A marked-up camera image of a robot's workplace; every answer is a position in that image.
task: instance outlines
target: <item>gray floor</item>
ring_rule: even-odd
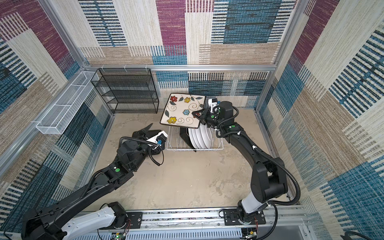
[[[150,123],[151,129],[168,131],[158,114],[117,114],[95,170],[106,167],[116,156],[119,139],[132,136]],[[240,109],[236,121],[253,141],[268,152],[253,110]],[[103,203],[118,201],[126,209],[168,209],[235,206],[250,192],[252,169],[239,151],[224,141],[215,152],[164,151],[164,164],[146,159],[127,183],[86,210],[98,210]],[[154,156],[157,161],[161,155]]]

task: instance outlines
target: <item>striped fabric wall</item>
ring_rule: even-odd
[[[0,6],[1,155],[79,66],[37,0]]]
[[[384,1],[310,0],[260,114],[318,239],[384,239]]]
[[[91,65],[273,64],[296,7],[296,0],[52,3]],[[158,72],[159,108],[175,91],[217,96],[236,106],[254,107],[265,78],[237,74]]]
[[[236,107],[254,108],[269,72],[153,71],[159,108],[171,93],[190,93],[231,101]]]
[[[62,135],[35,137],[0,182],[1,230],[28,209],[47,207],[80,188],[109,118],[92,90]],[[20,232],[21,224],[9,231]]]

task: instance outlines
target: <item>white plate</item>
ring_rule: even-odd
[[[194,129],[194,128],[191,128],[191,132],[192,132],[192,137],[193,137],[193,140],[195,141],[195,144],[197,145],[197,148],[196,149],[202,149],[198,139],[197,139],[197,136],[196,136],[196,130],[197,129]]]
[[[198,129],[195,129],[195,134],[196,134],[196,136],[197,136],[197,140],[199,141],[199,144],[200,144],[201,148],[206,149],[207,146],[206,146],[205,143],[204,143],[203,136],[201,135],[201,131],[200,131],[199,128],[198,128]]]
[[[210,128],[207,128],[206,125],[200,124],[199,127],[201,131],[201,136],[203,137],[204,144],[207,146],[207,148],[212,147],[212,132]]]
[[[191,143],[192,143],[193,147],[198,149],[199,147],[195,143],[195,139],[193,138],[192,129],[191,128],[188,129],[188,135],[189,135],[189,139],[191,139]]]

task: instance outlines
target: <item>white wire basket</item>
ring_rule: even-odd
[[[217,151],[223,150],[223,139],[216,137],[216,132],[214,129],[210,128],[212,133],[212,145],[210,148],[206,149],[193,149],[189,147],[184,140],[180,137],[180,128],[179,127],[169,127],[168,138],[167,138],[167,150],[171,151]]]
[[[44,115],[36,128],[42,134],[63,134],[91,92],[93,88],[92,78],[99,77],[95,72],[83,71],[80,73]]]

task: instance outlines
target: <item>black mesh shelf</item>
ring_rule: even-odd
[[[159,98],[151,70],[106,68],[91,81],[113,113],[157,113]]]

